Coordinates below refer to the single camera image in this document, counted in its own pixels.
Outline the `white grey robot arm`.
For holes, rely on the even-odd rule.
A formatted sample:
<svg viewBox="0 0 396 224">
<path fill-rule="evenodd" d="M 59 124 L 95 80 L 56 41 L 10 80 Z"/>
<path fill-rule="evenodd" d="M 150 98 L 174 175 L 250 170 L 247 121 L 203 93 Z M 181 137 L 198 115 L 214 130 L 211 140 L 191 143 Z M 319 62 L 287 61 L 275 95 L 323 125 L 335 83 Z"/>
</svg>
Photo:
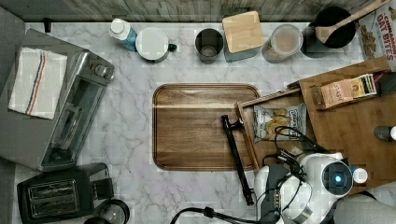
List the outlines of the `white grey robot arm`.
<svg viewBox="0 0 396 224">
<path fill-rule="evenodd" d="M 254 182 L 257 221 L 323 224 L 352 187 L 352 171 L 339 152 L 305 156 L 297 162 L 295 173 L 281 164 L 265 165 Z"/>
</svg>

